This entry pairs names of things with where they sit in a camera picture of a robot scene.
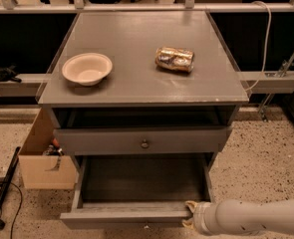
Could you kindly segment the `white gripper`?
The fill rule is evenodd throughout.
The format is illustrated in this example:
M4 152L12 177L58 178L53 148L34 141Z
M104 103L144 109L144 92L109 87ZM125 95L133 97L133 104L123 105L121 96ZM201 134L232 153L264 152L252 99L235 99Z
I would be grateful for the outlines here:
M210 202L187 200L185 206L193 213L193 219L183 219L182 226L203 235L219 235L220 227L216 218L217 205Z

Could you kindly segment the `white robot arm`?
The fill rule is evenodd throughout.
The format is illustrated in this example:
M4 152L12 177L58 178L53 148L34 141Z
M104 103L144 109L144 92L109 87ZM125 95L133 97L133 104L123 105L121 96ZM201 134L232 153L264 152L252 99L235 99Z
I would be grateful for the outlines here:
M191 217L182 225L205 236L253 236L265 231L294 235L294 199L261 204L234 199L186 201L185 205Z

